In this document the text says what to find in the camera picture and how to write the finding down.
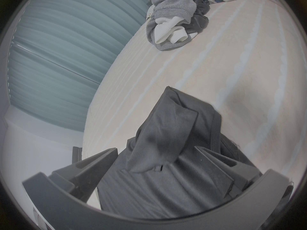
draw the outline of pile of clothes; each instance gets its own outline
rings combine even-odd
[[[207,27],[205,14],[219,0],[151,0],[146,35],[158,50],[171,50],[190,42]]]

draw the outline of curtain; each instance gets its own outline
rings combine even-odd
[[[31,0],[8,61],[11,104],[83,131],[91,100],[145,22],[148,0]]]

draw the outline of bed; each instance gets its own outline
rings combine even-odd
[[[171,86],[212,104],[222,133],[262,172],[272,168],[297,186],[307,159],[305,41],[276,0],[210,7],[208,27],[175,50],[158,51],[141,26],[90,104],[82,157],[125,149]],[[95,193],[88,203],[99,208]]]

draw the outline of teal blind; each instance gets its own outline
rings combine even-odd
[[[41,120],[83,131],[99,84],[145,22],[146,3],[31,0],[11,43],[11,104]]]

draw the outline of green curtain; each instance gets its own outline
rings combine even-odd
[[[84,130],[88,107],[117,55],[145,22],[148,0],[31,0],[11,43],[11,104]]]

